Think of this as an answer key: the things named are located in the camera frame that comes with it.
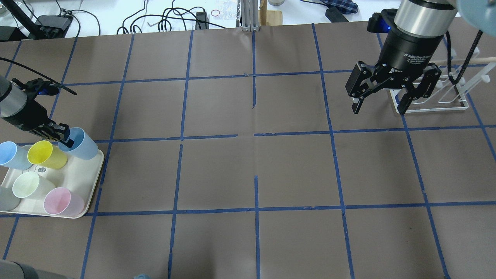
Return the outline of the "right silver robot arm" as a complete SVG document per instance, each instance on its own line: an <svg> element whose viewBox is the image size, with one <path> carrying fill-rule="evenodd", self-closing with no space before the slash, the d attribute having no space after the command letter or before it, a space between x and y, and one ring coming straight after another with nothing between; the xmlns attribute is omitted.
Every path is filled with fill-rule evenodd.
<svg viewBox="0 0 496 279"><path fill-rule="evenodd" d="M493 0L403 0L398 9L384 9L369 19L370 33L386 33L375 65L356 63L345 89L358 114L364 100L380 90L405 90L398 113L405 114L413 101L428 98L441 77L431 58L456 14L478 29L463 67L469 64L482 34L495 36Z"/></svg>

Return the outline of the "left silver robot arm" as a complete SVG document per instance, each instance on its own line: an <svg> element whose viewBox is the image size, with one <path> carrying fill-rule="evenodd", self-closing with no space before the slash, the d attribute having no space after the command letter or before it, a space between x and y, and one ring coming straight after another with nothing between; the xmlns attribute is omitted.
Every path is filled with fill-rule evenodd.
<svg viewBox="0 0 496 279"><path fill-rule="evenodd" d="M22 83L16 78L9 81L2 76L0 93L1 119L24 132L57 141L67 148L73 147L70 127L50 119L47 109L35 100L38 96L59 94L58 84L42 78Z"/></svg>

